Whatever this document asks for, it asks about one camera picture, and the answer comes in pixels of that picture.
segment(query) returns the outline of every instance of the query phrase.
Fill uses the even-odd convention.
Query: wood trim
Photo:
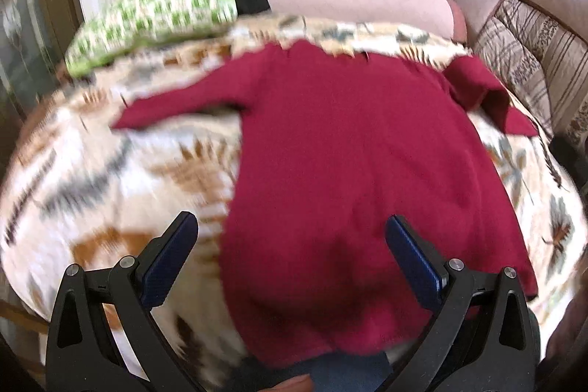
[[[24,357],[17,356],[18,361],[21,365],[27,369],[29,372],[32,372],[35,375],[45,375],[45,366],[40,362],[36,362],[34,360],[25,359]]]
[[[8,319],[17,326],[25,329],[38,332],[40,334],[47,334],[49,331],[49,323],[44,319],[33,316],[27,313],[24,309],[0,300],[0,317]]]

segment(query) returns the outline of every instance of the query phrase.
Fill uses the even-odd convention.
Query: blanket
[[[243,17],[226,36],[143,50],[57,91],[15,152],[0,198],[2,266],[16,293],[50,319],[65,268],[113,266],[137,254],[181,210],[200,237],[163,306],[152,314],[175,352],[208,390],[248,355],[223,299],[219,239],[240,164],[234,111],[174,117],[143,132],[108,127],[133,99],[194,83],[227,57],[267,42],[305,38],[333,55],[401,55],[442,70],[460,45],[408,26],[341,24],[299,16]],[[530,116],[514,98],[513,104]],[[545,135],[502,134],[480,111],[469,114],[513,204],[539,283],[530,307],[575,272],[588,229],[580,198],[545,148]],[[115,310],[107,318],[129,369],[140,365]]]

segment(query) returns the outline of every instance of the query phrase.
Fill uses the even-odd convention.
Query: hand
[[[289,378],[288,380],[275,385],[272,388],[267,388],[260,392],[313,392],[315,385],[312,383],[311,377],[307,375],[298,375],[296,377]]]
[[[549,339],[546,358],[564,356],[572,347],[586,319],[588,319],[588,285],[583,285],[568,304],[561,322]]]

